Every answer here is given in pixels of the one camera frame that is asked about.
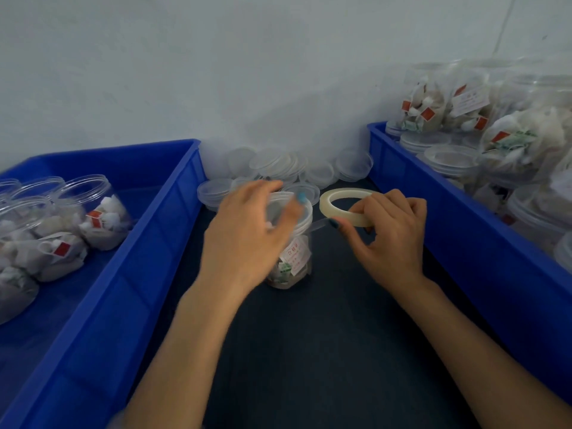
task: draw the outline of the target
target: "blue nail polish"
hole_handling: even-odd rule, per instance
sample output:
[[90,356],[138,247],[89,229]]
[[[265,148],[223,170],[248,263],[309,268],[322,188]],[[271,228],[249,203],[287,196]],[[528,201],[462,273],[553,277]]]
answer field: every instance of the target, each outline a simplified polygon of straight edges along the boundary
[[328,222],[334,229],[338,230],[340,228],[340,223],[338,223],[336,220],[328,218]]

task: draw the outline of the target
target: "blue plastic crate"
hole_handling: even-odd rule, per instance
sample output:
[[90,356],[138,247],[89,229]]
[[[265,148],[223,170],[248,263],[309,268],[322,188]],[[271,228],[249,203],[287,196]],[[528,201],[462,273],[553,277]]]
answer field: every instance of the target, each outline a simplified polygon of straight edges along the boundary
[[572,404],[572,276],[440,174],[368,125],[371,180],[427,199],[425,245],[512,355]]
[[198,140],[30,158],[0,178],[104,174],[139,222],[0,325],[1,429],[102,428],[125,403],[201,208]]

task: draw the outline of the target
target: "black work surface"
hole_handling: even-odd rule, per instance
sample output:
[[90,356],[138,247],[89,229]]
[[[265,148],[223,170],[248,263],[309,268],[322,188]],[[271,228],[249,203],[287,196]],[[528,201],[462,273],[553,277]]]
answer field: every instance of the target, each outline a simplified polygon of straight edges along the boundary
[[[375,189],[368,181],[328,188],[344,186]],[[213,217],[203,208],[197,218],[134,386],[197,275]],[[320,218],[316,205],[313,219]],[[312,238],[311,277],[289,290],[262,284],[240,307],[218,362],[206,428],[479,427],[421,331],[341,235],[326,226]],[[425,274],[490,334],[431,253],[424,257]]]

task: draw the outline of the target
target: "hand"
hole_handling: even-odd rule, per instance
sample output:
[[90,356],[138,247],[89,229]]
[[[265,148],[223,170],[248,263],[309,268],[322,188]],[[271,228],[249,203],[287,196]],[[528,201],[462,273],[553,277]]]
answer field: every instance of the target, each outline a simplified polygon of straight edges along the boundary
[[348,220],[334,217],[355,256],[376,282],[395,297],[423,281],[424,199],[405,198],[401,191],[391,190],[374,193],[349,211],[365,214],[374,223],[375,241],[367,246]]
[[229,286],[245,297],[271,271],[303,213],[293,197],[273,230],[266,225],[266,206],[280,181],[255,181],[228,194],[205,231],[197,281]]

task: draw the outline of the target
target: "forearm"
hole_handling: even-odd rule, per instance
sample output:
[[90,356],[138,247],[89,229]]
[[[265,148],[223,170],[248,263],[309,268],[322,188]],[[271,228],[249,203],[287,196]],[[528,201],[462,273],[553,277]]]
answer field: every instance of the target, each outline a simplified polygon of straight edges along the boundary
[[201,427],[220,350],[243,298],[198,280],[190,287],[125,410],[126,429]]
[[423,331],[475,417],[490,428],[570,428],[572,408],[464,316],[432,281],[396,296]]

